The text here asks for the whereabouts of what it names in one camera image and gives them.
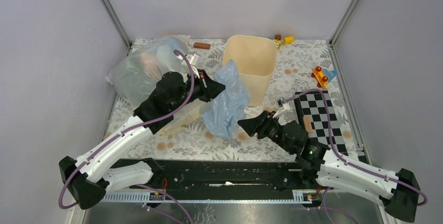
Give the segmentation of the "light blue trash bag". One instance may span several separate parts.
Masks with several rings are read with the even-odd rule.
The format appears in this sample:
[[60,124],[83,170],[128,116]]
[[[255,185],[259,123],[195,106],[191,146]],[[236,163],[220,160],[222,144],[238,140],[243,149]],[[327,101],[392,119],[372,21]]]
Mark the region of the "light blue trash bag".
[[225,90],[201,109],[201,117],[209,132],[219,138],[232,138],[238,121],[246,118],[249,92],[241,80],[235,61],[230,60],[215,72],[216,82]]

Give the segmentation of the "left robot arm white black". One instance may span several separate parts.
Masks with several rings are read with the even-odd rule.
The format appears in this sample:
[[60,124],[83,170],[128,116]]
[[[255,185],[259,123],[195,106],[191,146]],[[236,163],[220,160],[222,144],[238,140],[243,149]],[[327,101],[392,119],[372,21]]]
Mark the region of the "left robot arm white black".
[[81,209],[88,209],[107,193],[124,187],[159,186],[162,174],[147,162],[139,161],[116,169],[112,166],[131,148],[169,124],[184,106],[194,100],[210,102],[224,90],[225,85],[209,78],[203,69],[187,76],[178,72],[165,73],[149,97],[116,132],[85,154],[77,158],[66,156],[59,161],[64,183],[59,206],[66,208],[63,205],[65,191],[70,192]]

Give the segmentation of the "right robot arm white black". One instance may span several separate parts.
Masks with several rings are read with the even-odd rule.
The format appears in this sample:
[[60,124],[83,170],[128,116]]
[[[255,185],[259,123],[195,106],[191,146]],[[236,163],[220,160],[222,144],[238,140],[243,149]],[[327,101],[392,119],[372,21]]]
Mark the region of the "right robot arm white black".
[[308,137],[308,132],[296,121],[281,125],[273,112],[238,121],[251,137],[269,138],[286,152],[295,155],[301,165],[300,182],[306,188],[316,185],[331,187],[363,197],[392,217],[413,223],[419,200],[419,185],[414,173],[373,167],[346,159],[331,147]]

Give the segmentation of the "translucent white yellow trash bag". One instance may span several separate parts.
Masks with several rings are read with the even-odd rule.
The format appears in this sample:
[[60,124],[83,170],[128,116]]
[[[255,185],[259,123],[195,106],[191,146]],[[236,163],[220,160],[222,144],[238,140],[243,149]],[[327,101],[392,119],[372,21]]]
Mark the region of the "translucent white yellow trash bag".
[[170,35],[140,43],[110,70],[106,80],[133,111],[148,99],[165,73],[190,73],[183,58],[173,52],[189,54],[189,42],[189,35]]

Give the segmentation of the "beige plastic trash bin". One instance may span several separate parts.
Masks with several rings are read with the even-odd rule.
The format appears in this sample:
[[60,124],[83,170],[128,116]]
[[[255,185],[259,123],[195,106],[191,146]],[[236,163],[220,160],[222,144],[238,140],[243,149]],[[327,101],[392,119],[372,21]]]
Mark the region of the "beige plastic trash bin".
[[248,106],[258,107],[264,101],[275,72],[277,48],[268,38],[234,35],[227,39],[222,65],[233,60],[250,96]]

